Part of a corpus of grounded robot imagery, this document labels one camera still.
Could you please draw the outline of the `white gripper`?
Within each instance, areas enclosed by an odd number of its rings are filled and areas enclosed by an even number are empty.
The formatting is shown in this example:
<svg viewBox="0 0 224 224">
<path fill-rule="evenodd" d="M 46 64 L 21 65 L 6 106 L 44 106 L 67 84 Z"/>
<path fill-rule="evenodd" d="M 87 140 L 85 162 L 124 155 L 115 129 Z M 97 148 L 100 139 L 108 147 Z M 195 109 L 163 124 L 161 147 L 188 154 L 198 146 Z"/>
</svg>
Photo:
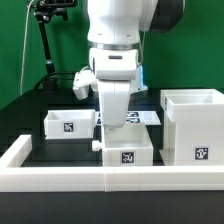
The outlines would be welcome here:
<svg viewBox="0 0 224 224">
<path fill-rule="evenodd" d="M 98 80 L 101 124 L 122 127 L 127 116 L 130 81 Z"/>
</svg>

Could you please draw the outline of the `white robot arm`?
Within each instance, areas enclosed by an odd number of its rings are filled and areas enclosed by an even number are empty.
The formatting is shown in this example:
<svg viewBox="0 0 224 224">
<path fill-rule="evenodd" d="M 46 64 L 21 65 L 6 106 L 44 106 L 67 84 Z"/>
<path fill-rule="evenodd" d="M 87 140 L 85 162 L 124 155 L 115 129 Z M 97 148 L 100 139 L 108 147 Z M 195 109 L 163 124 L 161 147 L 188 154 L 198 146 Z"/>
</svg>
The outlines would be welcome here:
<svg viewBox="0 0 224 224">
<path fill-rule="evenodd" d="M 184 9 L 185 0 L 87 0 L 89 65 L 104 127 L 125 123 L 131 82 L 143 58 L 140 33 L 170 31 Z"/>
</svg>

